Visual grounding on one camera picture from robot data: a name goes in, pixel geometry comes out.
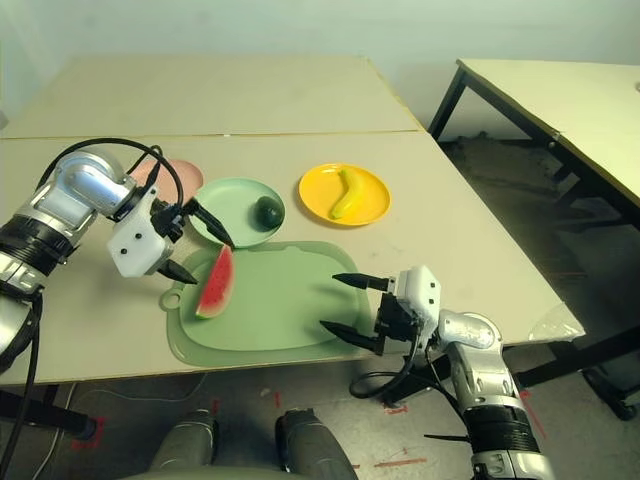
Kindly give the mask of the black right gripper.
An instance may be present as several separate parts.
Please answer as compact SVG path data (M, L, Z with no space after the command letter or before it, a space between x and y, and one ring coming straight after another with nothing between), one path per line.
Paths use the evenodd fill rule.
M339 273L332 278L354 288L381 292L391 292L395 284L393 277L379 278L363 273ZM378 356L383 355L387 338L411 342L411 350L414 351L420 345L424 327L424 321L413 312L407 312L391 293L383 293L381 296L374 325L376 336L360 334L356 328L337 322L321 320L320 324L344 342Z

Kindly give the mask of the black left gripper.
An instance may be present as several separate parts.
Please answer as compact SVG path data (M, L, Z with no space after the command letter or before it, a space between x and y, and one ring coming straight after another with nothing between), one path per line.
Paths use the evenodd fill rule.
M233 246L231 236L222 223L195 198L191 198L183 207L180 204L169 204L165 201L154 200L150 209L151 223L154 230L161 237L168 237L176 243L183 235L185 221L183 214L192 216L204 223L206 230L224 245ZM164 277L187 285L195 285L198 280L182 265L167 259L160 265L157 272Z

